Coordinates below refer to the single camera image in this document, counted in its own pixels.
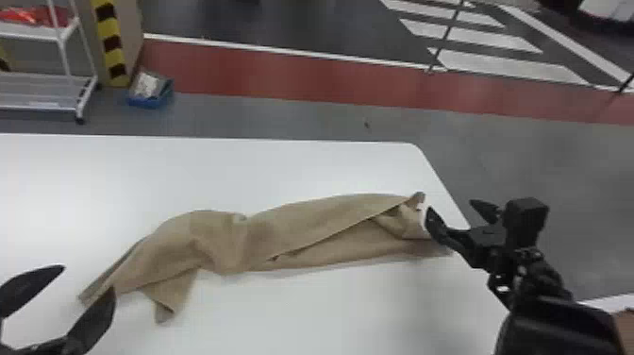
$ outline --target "gray floor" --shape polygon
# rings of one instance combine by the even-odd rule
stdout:
[[[123,95],[99,93],[84,127],[0,111],[0,131],[413,143],[472,224],[469,198],[550,204],[540,245],[577,298],[634,292],[634,127],[196,94],[151,111]]]

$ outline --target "towel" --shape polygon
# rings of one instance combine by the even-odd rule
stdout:
[[[425,195],[352,194],[291,203],[247,217],[192,211],[138,241],[79,296],[92,304],[110,286],[141,291],[162,323],[182,309],[198,269],[220,275],[312,267],[410,254],[446,255],[421,226]]]

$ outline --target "hazard stripe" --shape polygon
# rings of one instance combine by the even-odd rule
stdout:
[[[8,65],[8,56],[7,52],[2,49],[2,45],[0,45],[0,72],[10,72],[11,67]]]
[[[108,68],[110,86],[127,86],[130,77],[125,67],[121,29],[113,0],[91,0],[97,20],[97,36],[102,43],[104,64]]]

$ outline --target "white table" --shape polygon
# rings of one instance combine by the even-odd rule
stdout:
[[[253,213],[333,194],[423,191],[467,223],[411,144],[0,134],[0,280],[67,270],[5,324],[25,346],[64,333],[77,293],[160,222]],[[185,310],[157,326],[123,296],[92,354],[492,354],[506,311],[459,257],[380,260],[221,278],[199,273]]]

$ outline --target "blue bin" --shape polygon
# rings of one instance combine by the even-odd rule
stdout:
[[[165,83],[163,91],[160,92],[159,97],[141,97],[130,96],[126,98],[127,104],[130,106],[136,106],[143,109],[158,109],[165,104],[165,102],[174,94],[174,81],[168,80]]]

